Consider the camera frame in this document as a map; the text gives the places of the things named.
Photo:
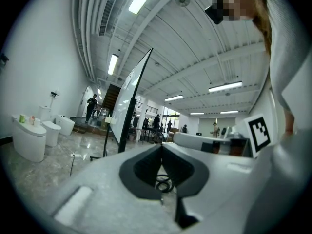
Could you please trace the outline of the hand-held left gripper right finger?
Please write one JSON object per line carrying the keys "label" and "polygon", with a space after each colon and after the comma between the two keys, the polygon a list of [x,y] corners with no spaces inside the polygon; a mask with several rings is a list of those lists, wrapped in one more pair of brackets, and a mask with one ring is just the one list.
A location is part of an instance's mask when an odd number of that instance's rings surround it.
{"label": "hand-held left gripper right finger", "polygon": [[204,220],[234,195],[254,166],[247,157],[162,145],[163,166],[177,189],[176,219]]}

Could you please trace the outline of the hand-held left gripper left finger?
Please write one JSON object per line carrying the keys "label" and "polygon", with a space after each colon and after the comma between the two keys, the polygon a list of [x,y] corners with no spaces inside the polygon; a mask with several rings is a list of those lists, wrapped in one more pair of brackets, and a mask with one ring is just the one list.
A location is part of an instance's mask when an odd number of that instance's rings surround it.
{"label": "hand-held left gripper left finger", "polygon": [[123,162],[156,147],[89,163],[50,194],[50,216],[72,231],[178,231],[160,200],[136,197],[119,177]]}

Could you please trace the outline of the person's right forearm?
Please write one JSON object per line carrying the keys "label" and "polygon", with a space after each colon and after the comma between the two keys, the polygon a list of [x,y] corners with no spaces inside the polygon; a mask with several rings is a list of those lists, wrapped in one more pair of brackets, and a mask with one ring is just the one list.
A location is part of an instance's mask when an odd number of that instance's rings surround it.
{"label": "person's right forearm", "polygon": [[283,109],[284,111],[284,117],[285,117],[285,131],[281,137],[281,140],[284,140],[287,137],[290,137],[293,135],[293,126],[294,126],[294,116],[292,113],[286,109]]}

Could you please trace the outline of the glass entrance door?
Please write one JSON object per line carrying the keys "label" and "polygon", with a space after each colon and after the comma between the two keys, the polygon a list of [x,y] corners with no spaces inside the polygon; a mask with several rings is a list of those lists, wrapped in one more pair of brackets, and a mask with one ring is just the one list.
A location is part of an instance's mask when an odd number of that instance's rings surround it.
{"label": "glass entrance door", "polygon": [[171,122],[170,131],[173,131],[173,128],[179,129],[179,120],[180,120],[180,113],[174,111],[170,108],[164,107],[161,124],[163,127],[163,131],[168,131],[168,123]]}

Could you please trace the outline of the wooden table black legs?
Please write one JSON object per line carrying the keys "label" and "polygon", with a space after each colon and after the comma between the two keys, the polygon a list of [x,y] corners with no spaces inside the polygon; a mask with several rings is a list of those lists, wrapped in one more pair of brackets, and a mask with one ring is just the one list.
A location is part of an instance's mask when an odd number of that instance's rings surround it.
{"label": "wooden table black legs", "polygon": [[[139,128],[135,128],[135,127],[131,127],[129,129],[129,133],[128,133],[128,140],[129,140],[129,135],[134,135],[134,140],[135,141],[137,139],[137,137],[139,138],[139,134],[141,132],[141,129]],[[139,140],[142,143],[149,142],[149,143],[154,143],[157,144],[158,143],[158,138],[156,137],[156,130],[153,128],[143,128],[143,134],[141,136],[141,139]]]}

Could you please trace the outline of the white pillar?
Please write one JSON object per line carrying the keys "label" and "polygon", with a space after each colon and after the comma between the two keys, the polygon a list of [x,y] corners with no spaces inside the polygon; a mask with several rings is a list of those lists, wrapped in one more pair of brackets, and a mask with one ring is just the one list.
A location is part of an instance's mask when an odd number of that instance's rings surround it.
{"label": "white pillar", "polygon": [[146,111],[147,111],[147,105],[148,105],[148,99],[145,98],[143,105],[142,105],[142,110],[141,110],[141,115],[140,115],[140,123],[139,126],[141,128],[141,132],[139,134],[139,140],[141,139],[141,136],[143,134],[143,124],[144,124],[144,120],[145,120],[145,116],[146,116]]}

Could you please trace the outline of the black balcony railing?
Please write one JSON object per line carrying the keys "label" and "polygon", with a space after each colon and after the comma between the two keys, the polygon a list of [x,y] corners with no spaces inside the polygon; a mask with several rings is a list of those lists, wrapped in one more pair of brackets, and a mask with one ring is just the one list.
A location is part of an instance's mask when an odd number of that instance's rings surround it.
{"label": "black balcony railing", "polygon": [[[141,109],[141,108],[143,107],[143,103],[137,101],[135,107]],[[158,113],[158,109],[157,109],[157,108],[152,107],[152,106],[149,106],[149,105],[147,105],[146,110],[147,110],[148,112],[151,112],[151,113],[155,113],[155,114]]]}

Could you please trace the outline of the wooden step platform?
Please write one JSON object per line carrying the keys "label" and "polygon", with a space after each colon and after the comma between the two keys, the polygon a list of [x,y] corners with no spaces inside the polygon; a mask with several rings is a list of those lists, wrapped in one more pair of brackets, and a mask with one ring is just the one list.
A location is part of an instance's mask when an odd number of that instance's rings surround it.
{"label": "wooden step platform", "polygon": [[75,125],[73,127],[73,131],[78,132],[78,133],[82,133],[82,134],[92,133],[92,134],[96,134],[96,135],[100,135],[100,136],[106,136],[106,134],[108,132],[109,137],[114,136],[110,126],[107,128],[107,130],[102,130],[97,125],[88,125],[86,123],[81,123],[81,122],[75,122]]}

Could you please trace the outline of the white smart toilet black stripe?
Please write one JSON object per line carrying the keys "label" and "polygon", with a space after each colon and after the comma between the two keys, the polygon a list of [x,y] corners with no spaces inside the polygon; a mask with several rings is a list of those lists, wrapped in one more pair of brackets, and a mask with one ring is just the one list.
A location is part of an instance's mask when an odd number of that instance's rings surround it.
{"label": "white smart toilet black stripe", "polygon": [[63,115],[56,116],[56,125],[61,127],[60,133],[69,136],[73,130],[75,122]]}

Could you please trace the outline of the brown wooden staircase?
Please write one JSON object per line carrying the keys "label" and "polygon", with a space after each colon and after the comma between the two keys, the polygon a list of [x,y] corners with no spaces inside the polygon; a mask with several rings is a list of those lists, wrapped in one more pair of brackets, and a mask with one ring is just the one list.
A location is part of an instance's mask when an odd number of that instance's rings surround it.
{"label": "brown wooden staircase", "polygon": [[109,111],[113,111],[119,92],[120,87],[110,84],[104,97],[102,108],[107,108]]}

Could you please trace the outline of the white door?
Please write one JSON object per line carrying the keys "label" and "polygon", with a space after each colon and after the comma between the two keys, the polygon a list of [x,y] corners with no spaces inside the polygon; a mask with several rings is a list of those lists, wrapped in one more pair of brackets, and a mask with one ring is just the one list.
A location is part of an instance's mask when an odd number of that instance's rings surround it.
{"label": "white door", "polygon": [[85,91],[82,93],[82,98],[80,100],[80,104],[78,106],[77,111],[77,118],[82,118],[86,115],[86,108],[87,108],[87,100],[93,94],[92,89],[90,86],[87,86]]}

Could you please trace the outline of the white one-piece toilet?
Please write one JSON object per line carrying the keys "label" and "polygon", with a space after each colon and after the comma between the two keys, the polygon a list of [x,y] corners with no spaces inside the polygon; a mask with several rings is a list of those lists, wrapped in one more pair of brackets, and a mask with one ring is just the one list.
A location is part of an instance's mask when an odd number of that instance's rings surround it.
{"label": "white one-piece toilet", "polygon": [[12,115],[12,138],[15,150],[26,160],[41,162],[44,159],[47,131],[44,127],[20,123],[19,115]]}

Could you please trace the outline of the person's grey shirt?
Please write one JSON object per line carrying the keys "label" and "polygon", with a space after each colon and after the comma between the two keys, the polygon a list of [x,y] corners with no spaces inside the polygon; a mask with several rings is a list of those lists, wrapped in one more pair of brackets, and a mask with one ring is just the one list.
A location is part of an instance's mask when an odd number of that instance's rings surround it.
{"label": "person's grey shirt", "polygon": [[280,105],[298,115],[296,99],[282,93],[303,65],[312,46],[312,39],[299,15],[287,0],[267,0],[272,29],[270,79]]}

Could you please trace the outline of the bundle of white pipes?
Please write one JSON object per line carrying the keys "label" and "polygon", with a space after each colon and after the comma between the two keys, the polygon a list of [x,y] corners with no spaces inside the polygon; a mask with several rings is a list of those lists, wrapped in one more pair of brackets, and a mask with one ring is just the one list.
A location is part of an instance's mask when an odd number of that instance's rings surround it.
{"label": "bundle of white pipes", "polygon": [[78,55],[87,78],[96,82],[91,55],[92,16],[96,0],[71,0],[71,21]]}

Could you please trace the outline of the white ceiling air vent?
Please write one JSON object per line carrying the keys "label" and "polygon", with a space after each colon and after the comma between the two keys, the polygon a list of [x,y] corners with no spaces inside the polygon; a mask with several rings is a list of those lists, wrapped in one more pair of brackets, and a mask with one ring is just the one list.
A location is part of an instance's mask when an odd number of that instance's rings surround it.
{"label": "white ceiling air vent", "polygon": [[102,15],[102,19],[101,19],[101,23],[99,26],[99,32],[98,35],[99,36],[104,36],[105,32],[106,32],[106,28],[108,25],[108,21],[110,18],[110,14],[111,11],[113,9],[114,3],[116,0],[107,0],[104,11],[103,11],[103,15]]}

